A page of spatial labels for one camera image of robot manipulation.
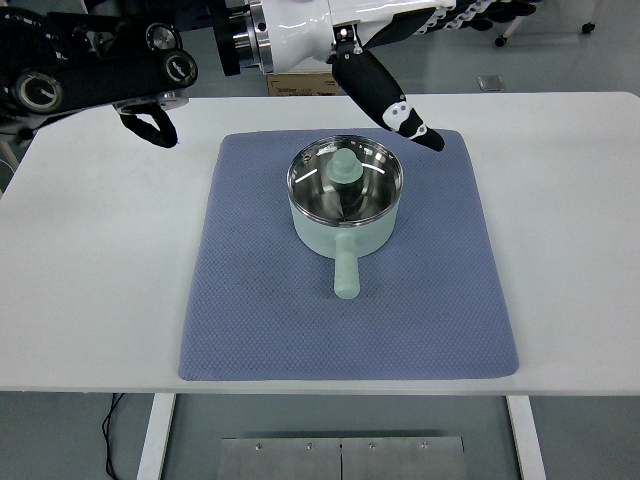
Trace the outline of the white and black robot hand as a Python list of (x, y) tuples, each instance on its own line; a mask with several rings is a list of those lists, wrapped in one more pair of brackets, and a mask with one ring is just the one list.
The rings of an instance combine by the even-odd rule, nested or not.
[(377, 125), (440, 151), (444, 140), (410, 105), (375, 47), (431, 31), (486, 29), (536, 10), (533, 1), (251, 1), (259, 66), (283, 73), (313, 58)]

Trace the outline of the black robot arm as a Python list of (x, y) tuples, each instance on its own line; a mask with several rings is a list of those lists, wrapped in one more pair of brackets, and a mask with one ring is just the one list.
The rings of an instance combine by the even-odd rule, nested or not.
[(122, 124), (162, 148), (178, 142), (168, 95), (191, 87), (198, 66), (184, 30), (210, 28), (225, 75), (259, 64), (266, 30), (257, 2), (87, 1), (85, 12), (1, 8), (1, 138), (29, 141), (71, 115), (112, 105)]

